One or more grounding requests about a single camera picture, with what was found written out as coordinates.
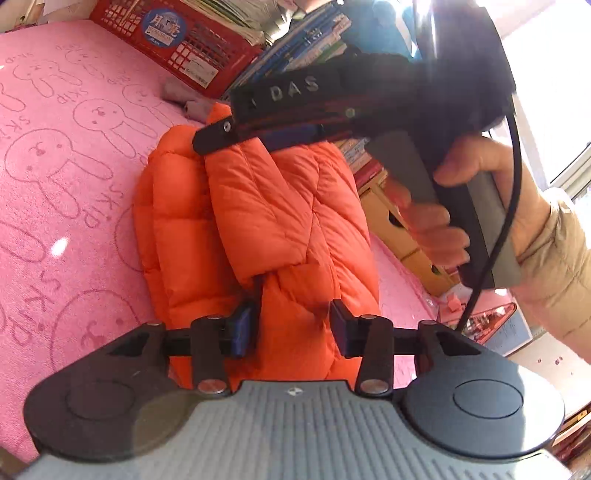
white paper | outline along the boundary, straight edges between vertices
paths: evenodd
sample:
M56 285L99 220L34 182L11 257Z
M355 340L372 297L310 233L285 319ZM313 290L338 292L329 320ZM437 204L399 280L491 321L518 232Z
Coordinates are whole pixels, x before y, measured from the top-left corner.
M71 5L77 4L79 0L45 0L43 7L43 15L49 15L62 8L67 8Z
M189 61L183 64L183 73L207 88L218 73L218 69L212 67L205 60L200 59L194 54L189 55Z
M82 20L89 18L92 11L95 9L98 0L76 0L71 5L60 8L59 10L52 11L50 14L44 14L39 21L38 25L53 22L63 22L68 20Z

hand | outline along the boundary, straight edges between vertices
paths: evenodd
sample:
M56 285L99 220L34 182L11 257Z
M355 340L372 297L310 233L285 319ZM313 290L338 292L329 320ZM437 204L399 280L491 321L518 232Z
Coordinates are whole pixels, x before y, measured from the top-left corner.
M505 208L513 185L511 147L488 138L471 135L457 140L434 174L443 187L467 183L479 171L490 171ZM465 248L470 239L464 230L449 226L449 212L441 205L413 203L410 192L396 181L387 179L386 196L400 210L403 224L436 265L455 268L470 260ZM511 228L511 241L519 257L540 234L550 215L550 204L542 196L527 166L523 166L521 197Z

orange down jacket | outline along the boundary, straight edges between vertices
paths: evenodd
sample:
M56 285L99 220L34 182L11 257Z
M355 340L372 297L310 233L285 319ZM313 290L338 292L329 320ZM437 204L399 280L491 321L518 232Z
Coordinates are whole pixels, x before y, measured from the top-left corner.
M215 105L209 122L230 114ZM255 352L227 360L240 380L355 380L340 356L329 302L379 314L365 215L340 151L320 143L272 154L253 139L205 156L195 128L173 127L148 158L134 198L139 253L156 315L168 328L230 314L261 279ZM189 360L173 359L189 387Z

black clamp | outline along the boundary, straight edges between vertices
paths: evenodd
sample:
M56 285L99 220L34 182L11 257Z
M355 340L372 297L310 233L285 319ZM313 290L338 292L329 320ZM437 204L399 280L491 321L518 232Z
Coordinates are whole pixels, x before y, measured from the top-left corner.
M139 455L173 435L201 401L230 394L224 356L253 347L258 309L206 316L187 329L145 323L45 379L29 393L25 424L40 452L104 462ZM194 391L168 377L169 357L191 356Z

person's arm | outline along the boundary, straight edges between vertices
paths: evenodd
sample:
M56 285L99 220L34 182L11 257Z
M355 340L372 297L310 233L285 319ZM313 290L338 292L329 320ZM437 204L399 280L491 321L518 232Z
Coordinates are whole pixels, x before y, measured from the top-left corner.
M506 145L480 136L464 137L434 178L451 187L466 183L478 171L492 172L507 206L513 158ZM413 203L409 191L393 179L387 182L386 194L433 263L453 268L469 260L465 250L469 238L449 226L444 207ZM584 232L566 194L556 190L542 194L525 166L511 241L523 273L521 285L511 290L526 317L591 362L591 254Z
M591 363L591 251L568 195L551 189L544 197L550 217L518 258L523 282L511 291L526 318Z

